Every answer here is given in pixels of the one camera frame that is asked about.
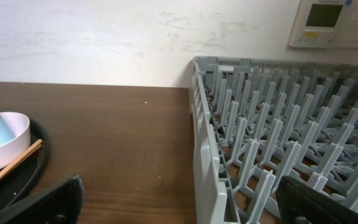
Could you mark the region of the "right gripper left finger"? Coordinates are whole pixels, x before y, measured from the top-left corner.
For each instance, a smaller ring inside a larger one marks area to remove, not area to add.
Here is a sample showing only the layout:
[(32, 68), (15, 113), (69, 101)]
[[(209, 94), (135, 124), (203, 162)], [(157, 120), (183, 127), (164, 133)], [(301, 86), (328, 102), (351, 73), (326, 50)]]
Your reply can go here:
[(76, 223), (85, 202), (79, 175), (0, 210), (0, 223)]

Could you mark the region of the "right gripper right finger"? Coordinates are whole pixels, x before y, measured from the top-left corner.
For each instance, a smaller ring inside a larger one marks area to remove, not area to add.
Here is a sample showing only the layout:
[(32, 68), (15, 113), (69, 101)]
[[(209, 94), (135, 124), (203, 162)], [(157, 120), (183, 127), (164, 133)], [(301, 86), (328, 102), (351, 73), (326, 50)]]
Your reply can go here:
[(357, 212), (293, 177), (280, 179), (276, 196), (282, 223), (358, 224)]

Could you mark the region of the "wooden chopstick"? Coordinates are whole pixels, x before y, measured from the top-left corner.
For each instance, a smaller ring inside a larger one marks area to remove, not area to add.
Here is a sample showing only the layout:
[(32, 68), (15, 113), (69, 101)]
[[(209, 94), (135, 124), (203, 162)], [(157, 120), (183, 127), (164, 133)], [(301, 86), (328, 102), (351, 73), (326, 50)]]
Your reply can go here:
[(28, 149), (26, 149), (18, 158), (16, 158), (12, 163), (3, 168), (0, 171), (0, 180), (8, 175), (13, 169), (15, 169), (18, 165), (20, 165), (23, 161), (25, 161), (29, 156), (31, 156), (35, 151), (37, 151), (40, 147), (42, 147), (43, 141), (38, 139), (34, 142)]

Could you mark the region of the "white bowl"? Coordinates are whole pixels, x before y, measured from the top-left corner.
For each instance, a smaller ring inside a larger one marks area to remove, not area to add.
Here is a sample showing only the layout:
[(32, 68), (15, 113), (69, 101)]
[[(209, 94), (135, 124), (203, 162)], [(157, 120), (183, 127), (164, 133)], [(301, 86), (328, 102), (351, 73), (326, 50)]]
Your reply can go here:
[(30, 146), (30, 119), (17, 112), (0, 112), (15, 138), (0, 146), (0, 169), (18, 158)]

